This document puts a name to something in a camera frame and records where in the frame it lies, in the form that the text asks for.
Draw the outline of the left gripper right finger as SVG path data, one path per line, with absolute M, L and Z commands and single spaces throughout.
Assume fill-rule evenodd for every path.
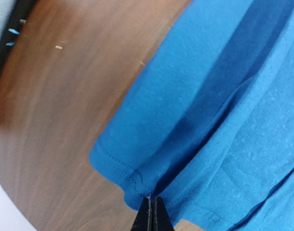
M 156 197 L 152 206 L 152 230 L 174 231 L 170 217 L 161 197 Z

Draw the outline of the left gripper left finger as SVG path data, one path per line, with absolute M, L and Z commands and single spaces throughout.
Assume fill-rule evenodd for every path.
M 152 230 L 152 200 L 150 197 L 143 199 L 136 218 L 131 227 L 131 231 L 151 231 Z

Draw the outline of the blue garment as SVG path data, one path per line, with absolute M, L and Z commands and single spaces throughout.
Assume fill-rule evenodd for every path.
M 294 231 L 294 0 L 191 2 L 89 160 L 173 224 Z

